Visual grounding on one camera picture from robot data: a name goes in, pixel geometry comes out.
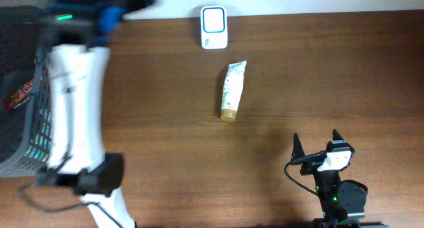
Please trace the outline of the white tube with gold cap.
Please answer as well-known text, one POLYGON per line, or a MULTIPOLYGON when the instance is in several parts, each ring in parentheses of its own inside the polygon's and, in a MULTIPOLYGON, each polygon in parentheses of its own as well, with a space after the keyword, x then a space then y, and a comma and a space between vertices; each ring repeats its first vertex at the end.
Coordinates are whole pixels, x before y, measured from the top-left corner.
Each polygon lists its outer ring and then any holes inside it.
POLYGON ((235 122, 244 87, 247 61, 229 64, 223 84, 221 120, 235 122))

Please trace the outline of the red snack packet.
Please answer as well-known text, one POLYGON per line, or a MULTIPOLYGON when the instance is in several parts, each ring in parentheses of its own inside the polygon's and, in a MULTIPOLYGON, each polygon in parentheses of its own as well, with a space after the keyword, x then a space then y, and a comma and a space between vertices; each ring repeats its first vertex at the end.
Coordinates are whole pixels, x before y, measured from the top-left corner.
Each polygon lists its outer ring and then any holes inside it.
POLYGON ((25 82, 17 91, 13 92, 3 101, 4 108, 7 111, 12 111, 28 101, 33 85, 34 79, 25 82))

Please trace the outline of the teal snack packet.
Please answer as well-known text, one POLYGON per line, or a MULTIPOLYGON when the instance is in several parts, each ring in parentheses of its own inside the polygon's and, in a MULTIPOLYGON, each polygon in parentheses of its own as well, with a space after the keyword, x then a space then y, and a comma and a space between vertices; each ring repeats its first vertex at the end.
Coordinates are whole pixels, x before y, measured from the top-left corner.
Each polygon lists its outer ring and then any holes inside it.
POLYGON ((51 148, 52 114, 49 110, 40 109, 38 115, 41 116, 40 123, 36 128, 34 138, 29 142, 25 157, 46 162, 51 148))

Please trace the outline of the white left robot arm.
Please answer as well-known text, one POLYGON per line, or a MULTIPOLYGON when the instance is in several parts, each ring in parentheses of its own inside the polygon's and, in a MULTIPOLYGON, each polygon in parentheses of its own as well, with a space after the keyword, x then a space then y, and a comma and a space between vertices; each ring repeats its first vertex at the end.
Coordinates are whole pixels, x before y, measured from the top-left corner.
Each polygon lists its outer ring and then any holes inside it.
POLYGON ((155 0, 51 0, 43 18, 52 104, 52 146, 38 184, 67 187, 99 227, 135 227, 121 184, 123 155, 101 134, 109 38, 123 17, 155 0))

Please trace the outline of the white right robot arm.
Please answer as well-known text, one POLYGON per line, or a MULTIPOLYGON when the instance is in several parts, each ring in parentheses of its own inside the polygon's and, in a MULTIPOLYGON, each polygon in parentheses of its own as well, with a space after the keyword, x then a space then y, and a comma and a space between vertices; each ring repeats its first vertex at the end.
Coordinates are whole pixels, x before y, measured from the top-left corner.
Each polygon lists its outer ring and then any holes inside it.
POLYGON ((332 140, 326 149, 306 155, 297 133, 293 134, 293 150, 290 161, 284 166, 284 174, 300 188, 319 198, 322 218, 315 218, 312 227, 386 227, 386 224, 362 223, 365 217, 368 187, 355 180, 341 180, 340 172, 350 166, 355 149, 340 135, 332 131, 332 140), (307 186, 292 178, 288 167, 300 166, 302 176, 312 175, 315 188, 307 186))

